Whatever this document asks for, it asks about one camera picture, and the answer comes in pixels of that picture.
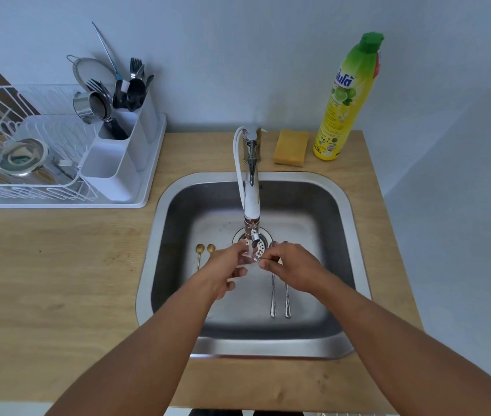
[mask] kitchen sink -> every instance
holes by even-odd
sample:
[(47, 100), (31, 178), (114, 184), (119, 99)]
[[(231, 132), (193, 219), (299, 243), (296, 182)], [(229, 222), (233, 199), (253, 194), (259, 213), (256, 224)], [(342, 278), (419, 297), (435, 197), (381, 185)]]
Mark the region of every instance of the kitchen sink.
[[(302, 244), (336, 277), (370, 298), (351, 206), (331, 180), (310, 172), (260, 172), (260, 233)], [(235, 172), (185, 176), (159, 199), (139, 282), (141, 325), (197, 269), (197, 244), (226, 248), (244, 227)], [(209, 257), (200, 256), (204, 265)], [(339, 322), (311, 294), (289, 288), (291, 317), (284, 315), (285, 284), (276, 278), (277, 314), (270, 316), (271, 275), (254, 263), (236, 288), (207, 315), (192, 356), (297, 356), (339, 358), (353, 346)]]

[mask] drain strainer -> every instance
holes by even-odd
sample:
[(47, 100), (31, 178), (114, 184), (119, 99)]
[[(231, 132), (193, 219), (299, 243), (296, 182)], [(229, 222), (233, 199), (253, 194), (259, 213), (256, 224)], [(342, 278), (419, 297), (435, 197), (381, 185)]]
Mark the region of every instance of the drain strainer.
[[(259, 228), (259, 237), (261, 238), (259, 243), (257, 244), (257, 252), (255, 253), (255, 259), (258, 260), (265, 253), (265, 250), (269, 247), (272, 242), (272, 237), (269, 232), (264, 230), (262, 227)], [(245, 228), (240, 229), (234, 235), (234, 239), (232, 240), (232, 244), (240, 241), (241, 239), (245, 239)]]

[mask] wooden countertop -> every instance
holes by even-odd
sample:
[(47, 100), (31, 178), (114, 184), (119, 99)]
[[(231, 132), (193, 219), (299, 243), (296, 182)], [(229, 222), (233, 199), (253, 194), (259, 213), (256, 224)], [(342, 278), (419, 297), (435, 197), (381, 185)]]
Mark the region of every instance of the wooden countertop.
[[(263, 134), (261, 171), (311, 171), (347, 194), (374, 300), (421, 320), (362, 132), (337, 160), (306, 153), (274, 165), (278, 132)], [(0, 400), (55, 401), (137, 327), (136, 292), (163, 191), (194, 172), (233, 171), (230, 133), (166, 134), (143, 209), (0, 209)], [(357, 354), (338, 361), (192, 359), (173, 406), (394, 413)]]

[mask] sink rim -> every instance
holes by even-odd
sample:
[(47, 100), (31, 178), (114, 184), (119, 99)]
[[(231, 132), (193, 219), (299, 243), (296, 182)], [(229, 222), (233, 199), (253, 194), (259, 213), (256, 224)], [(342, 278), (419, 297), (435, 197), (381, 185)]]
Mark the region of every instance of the sink rim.
[[(350, 257), (355, 289), (368, 299), (372, 299), (365, 265), (357, 237), (351, 204), (344, 191), (332, 180), (313, 172), (260, 172), (262, 181), (289, 181), (313, 183), (326, 190), (334, 198), (339, 208), (347, 251)], [(216, 182), (236, 182), (235, 172), (198, 172), (174, 181), (161, 195), (153, 224), (151, 236), (145, 252), (145, 261), (139, 279), (136, 295), (136, 316), (141, 326), (153, 315), (151, 291), (154, 272), (157, 267), (160, 242), (166, 222), (168, 208), (173, 198), (184, 188), (192, 185)], [(220, 339), (199, 337), (192, 357), (202, 356), (293, 356), (311, 358), (340, 358), (353, 351), (353, 346), (344, 332), (324, 338), (310, 339)]]

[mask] dish rack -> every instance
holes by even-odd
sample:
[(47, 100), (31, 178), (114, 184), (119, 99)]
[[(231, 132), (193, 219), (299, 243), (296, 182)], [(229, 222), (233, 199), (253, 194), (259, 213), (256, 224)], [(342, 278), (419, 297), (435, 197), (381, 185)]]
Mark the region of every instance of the dish rack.
[[(72, 98), (82, 90), (79, 85), (0, 86), (0, 149), (13, 140), (40, 139), (63, 159), (77, 163), (81, 171), (92, 146), (114, 141), (105, 140), (102, 123), (88, 125), (76, 115)], [(136, 164), (133, 198), (110, 200), (79, 171), (65, 185), (0, 183), (0, 208), (143, 207), (165, 135), (166, 117), (155, 112), (151, 93), (139, 110), (113, 110), (113, 116), (130, 134), (123, 148), (128, 151), (124, 155)]]

